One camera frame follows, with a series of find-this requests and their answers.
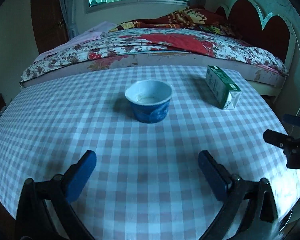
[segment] pink blanket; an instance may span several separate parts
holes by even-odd
[[[97,39],[100,39],[101,34],[108,33],[109,30],[116,27],[117,24],[111,23],[111,22],[102,22],[97,26],[92,27],[91,29],[85,31],[84,33],[72,38],[67,43],[61,44],[58,47],[55,47],[54,49],[48,50],[44,53],[41,53],[34,62],[38,62],[39,60],[44,59],[45,57],[49,55],[56,54],[57,52],[63,51],[64,49],[68,49],[69,47],[84,44],[88,41],[95,41]]]

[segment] red floral pattern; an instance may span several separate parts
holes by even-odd
[[[79,62],[154,50],[188,51],[250,65],[264,65],[282,75],[288,75],[279,58],[265,49],[249,46],[241,40],[188,29],[145,28],[107,33],[99,40],[49,55],[24,70],[21,82]]]

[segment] blue bowl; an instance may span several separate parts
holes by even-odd
[[[144,123],[162,121],[168,114],[172,86],[164,81],[143,80],[132,84],[125,92],[135,119]]]

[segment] wooden door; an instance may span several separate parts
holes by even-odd
[[[59,0],[31,0],[31,18],[39,53],[69,41]]]

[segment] green milk carton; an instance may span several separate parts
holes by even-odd
[[[241,90],[221,68],[208,66],[206,83],[219,102],[221,109],[235,109],[239,102]]]

